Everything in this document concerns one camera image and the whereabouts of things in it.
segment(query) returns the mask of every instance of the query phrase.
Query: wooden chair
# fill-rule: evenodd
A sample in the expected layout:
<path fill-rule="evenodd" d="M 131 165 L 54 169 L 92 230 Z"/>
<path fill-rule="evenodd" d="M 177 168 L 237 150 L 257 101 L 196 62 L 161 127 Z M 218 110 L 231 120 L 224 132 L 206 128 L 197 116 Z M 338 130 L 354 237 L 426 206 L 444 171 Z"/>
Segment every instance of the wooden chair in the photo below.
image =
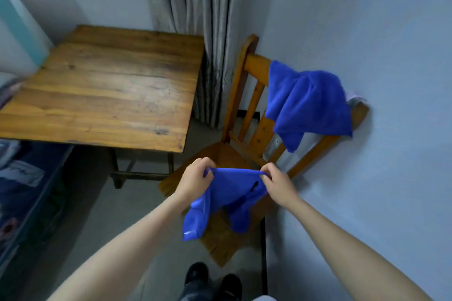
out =
<path fill-rule="evenodd" d="M 191 157 L 168 178 L 163 180 L 159 184 L 159 189 L 165 197 L 170 196 L 176 190 L 185 168 L 199 157 L 210 157 L 217 167 L 222 168 L 255 169 L 251 161 L 254 161 L 259 166 L 263 166 L 267 163 L 267 161 L 263 159 L 262 154 L 274 136 L 274 122 L 272 120 L 263 117 L 250 142 L 244 142 L 245 135 L 250 127 L 262 91 L 265 86 L 268 86 L 268 70 L 271 61 L 265 57 L 254 54 L 258 40 L 259 38 L 257 36 L 251 35 L 246 39 L 242 46 L 240 57 L 234 71 L 234 81 L 230 92 L 222 140 L 200 150 L 200 152 Z M 248 74 L 254 76 L 257 79 L 257 83 L 242 127 L 237 135 L 232 130 L 234 128 L 235 117 L 237 115 Z M 368 111 L 368 107 L 362 103 L 359 103 L 352 108 L 353 130 L 361 124 Z M 330 149 L 339 138 L 340 136 L 322 137 L 320 141 L 289 170 L 287 173 L 289 177 L 293 178 L 303 169 L 308 167 L 310 163 Z M 231 140 L 235 142 L 240 152 L 230 145 Z M 269 162 L 276 162 L 285 150 L 284 144 L 281 143 L 271 155 Z M 255 229 L 259 222 L 270 211 L 273 204 L 273 201 L 267 195 L 252 207 L 249 232 Z M 233 232 L 230 229 L 226 213 L 221 210 L 210 215 L 209 223 L 207 224 L 207 228 L 200 241 L 204 244 L 215 262 L 222 267 L 240 248 L 247 236 L 248 234 Z"/>

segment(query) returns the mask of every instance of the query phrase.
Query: chair backrest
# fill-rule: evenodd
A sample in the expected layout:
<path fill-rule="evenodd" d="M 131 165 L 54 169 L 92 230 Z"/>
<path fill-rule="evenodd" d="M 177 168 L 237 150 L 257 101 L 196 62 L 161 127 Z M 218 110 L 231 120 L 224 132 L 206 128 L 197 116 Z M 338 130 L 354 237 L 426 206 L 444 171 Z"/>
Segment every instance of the chair backrest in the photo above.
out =
<path fill-rule="evenodd" d="M 272 153 L 270 159 L 265 161 L 263 159 L 263 153 L 268 144 L 274 136 L 273 126 L 274 121 L 263 116 L 259 121 L 256 131 L 254 132 L 249 143 L 244 142 L 245 135 L 250 128 L 250 124 L 253 115 L 256 111 L 259 99 L 262 96 L 262 92 L 265 86 L 268 86 L 268 71 L 271 61 L 265 57 L 255 54 L 259 37 L 256 35 L 249 36 L 240 52 L 237 66 L 234 70 L 234 80 L 232 82 L 232 88 L 230 92 L 229 105 L 226 112 L 225 125 L 223 129 L 222 142 L 229 143 L 234 141 L 239 147 L 243 155 L 252 159 L 259 166 L 265 165 L 267 162 L 276 162 L 286 150 L 284 144 L 280 144 L 279 147 Z M 242 99 L 243 91 L 245 89 L 245 83 L 248 74 L 254 76 L 257 79 L 254 92 L 251 97 L 250 105 L 246 111 L 246 116 L 243 120 L 242 127 L 239 134 L 233 132 L 235 118 L 239 109 L 240 100 Z M 352 127 L 355 130 L 366 117 L 369 108 L 363 104 L 358 103 L 351 109 L 352 115 Z M 299 172 L 304 170 L 313 161 L 323 155 L 339 140 L 340 136 L 323 136 L 319 142 L 309 150 L 290 170 L 287 172 L 290 178 L 293 178 Z"/>

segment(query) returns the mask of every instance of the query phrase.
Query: black shoe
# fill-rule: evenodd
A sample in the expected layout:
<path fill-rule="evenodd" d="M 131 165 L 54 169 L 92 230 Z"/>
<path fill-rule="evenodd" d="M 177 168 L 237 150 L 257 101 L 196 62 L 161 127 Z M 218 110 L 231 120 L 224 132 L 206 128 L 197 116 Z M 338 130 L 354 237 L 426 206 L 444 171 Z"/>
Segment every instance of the black shoe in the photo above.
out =
<path fill-rule="evenodd" d="M 242 299 L 242 282 L 237 275 L 230 273 L 223 277 L 222 284 L 220 286 L 220 292 L 226 292 L 227 294 L 235 296 L 237 299 Z"/>
<path fill-rule="evenodd" d="M 205 283 L 209 280 L 209 269 L 203 262 L 196 262 L 189 267 L 185 275 L 185 285 L 197 280 L 204 281 Z"/>

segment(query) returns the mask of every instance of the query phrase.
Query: gray floor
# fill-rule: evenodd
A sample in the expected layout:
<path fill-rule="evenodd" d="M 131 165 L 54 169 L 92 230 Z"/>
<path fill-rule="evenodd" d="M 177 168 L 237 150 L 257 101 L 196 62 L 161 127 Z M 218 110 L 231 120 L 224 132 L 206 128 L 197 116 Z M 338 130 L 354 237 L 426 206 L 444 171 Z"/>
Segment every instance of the gray floor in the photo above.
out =
<path fill-rule="evenodd" d="M 175 155 L 176 168 L 202 147 L 218 141 L 220 131 L 192 120 L 184 154 Z M 108 177 L 110 163 L 103 148 L 77 148 L 78 159 L 69 175 L 73 190 L 67 214 L 56 234 L 47 244 L 27 280 L 19 300 L 47 299 L 51 293 L 87 258 L 114 236 L 150 212 L 164 198 L 156 181 L 128 180 L 115 190 Z M 118 151 L 119 167 L 126 169 L 130 157 L 138 157 L 133 170 L 167 172 L 162 153 Z M 170 230 L 167 243 L 154 258 L 129 300 L 176 300 L 182 291 L 187 268 L 196 261 L 205 262 L 213 280 L 235 273 L 244 286 L 244 300 L 260 295 L 261 250 L 259 233 L 238 251 L 232 260 L 219 268 L 198 241 L 182 241 L 182 218 Z"/>

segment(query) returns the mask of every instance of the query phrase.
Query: blue towel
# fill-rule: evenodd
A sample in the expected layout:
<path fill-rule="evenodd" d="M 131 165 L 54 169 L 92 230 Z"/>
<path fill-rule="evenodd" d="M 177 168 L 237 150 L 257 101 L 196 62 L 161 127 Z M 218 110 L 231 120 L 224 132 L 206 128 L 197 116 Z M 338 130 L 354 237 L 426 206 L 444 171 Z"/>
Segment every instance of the blue towel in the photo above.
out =
<path fill-rule="evenodd" d="M 234 232 L 245 233 L 250 225 L 250 207 L 267 194 L 258 170 L 213 168 L 213 180 L 204 195 L 191 204 L 182 225 L 183 239 L 202 236 L 210 214 L 226 207 Z"/>
<path fill-rule="evenodd" d="M 288 152 L 297 150 L 305 132 L 352 136 L 352 118 L 337 76 L 327 71 L 301 73 L 273 61 L 268 77 L 265 116 Z"/>

